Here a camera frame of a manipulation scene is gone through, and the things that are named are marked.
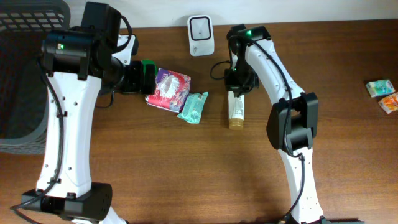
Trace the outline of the white floral tube gold cap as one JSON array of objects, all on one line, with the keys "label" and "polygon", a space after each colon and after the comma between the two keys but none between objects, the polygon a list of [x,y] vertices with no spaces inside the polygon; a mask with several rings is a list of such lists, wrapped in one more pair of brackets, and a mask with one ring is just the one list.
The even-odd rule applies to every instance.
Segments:
[{"label": "white floral tube gold cap", "polygon": [[228,92],[229,129],[242,130],[244,127],[244,96],[235,97],[232,91]]}]

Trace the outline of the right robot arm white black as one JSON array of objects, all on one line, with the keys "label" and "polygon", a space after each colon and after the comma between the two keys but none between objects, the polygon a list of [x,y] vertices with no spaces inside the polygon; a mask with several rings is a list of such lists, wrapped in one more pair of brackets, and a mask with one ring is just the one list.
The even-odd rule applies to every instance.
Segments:
[{"label": "right robot arm white black", "polygon": [[230,62],[224,72],[226,89],[240,97],[263,85],[271,102],[266,133],[284,163],[291,197],[280,222],[325,221],[312,169],[319,109],[316,94],[306,93],[295,83],[264,26],[233,26],[226,39]]}]

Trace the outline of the teal small tissue box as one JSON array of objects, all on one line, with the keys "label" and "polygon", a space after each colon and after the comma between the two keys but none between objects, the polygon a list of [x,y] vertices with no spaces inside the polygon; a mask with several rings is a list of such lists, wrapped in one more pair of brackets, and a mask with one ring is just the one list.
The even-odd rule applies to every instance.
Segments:
[{"label": "teal small tissue box", "polygon": [[396,91],[389,79],[368,82],[366,89],[372,98],[390,95]]}]

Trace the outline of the orange small tissue box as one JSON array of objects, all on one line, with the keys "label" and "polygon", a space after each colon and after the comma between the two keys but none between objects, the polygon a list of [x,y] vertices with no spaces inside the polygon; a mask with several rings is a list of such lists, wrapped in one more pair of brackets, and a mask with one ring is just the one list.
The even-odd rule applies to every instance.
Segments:
[{"label": "orange small tissue box", "polygon": [[397,93],[384,97],[379,102],[379,106],[387,113],[391,114],[398,110]]}]

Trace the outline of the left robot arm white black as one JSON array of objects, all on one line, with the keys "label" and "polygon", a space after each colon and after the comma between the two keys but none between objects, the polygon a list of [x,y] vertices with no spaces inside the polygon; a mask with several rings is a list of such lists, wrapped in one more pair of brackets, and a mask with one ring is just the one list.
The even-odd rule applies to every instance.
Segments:
[{"label": "left robot arm white black", "polygon": [[51,31],[37,64],[49,92],[45,157],[34,189],[12,211],[50,213],[73,223],[122,223],[110,184],[93,182],[90,141],[100,93],[152,94],[156,67],[133,61],[136,36],[120,44],[127,19],[109,4],[88,2],[79,26]]}]

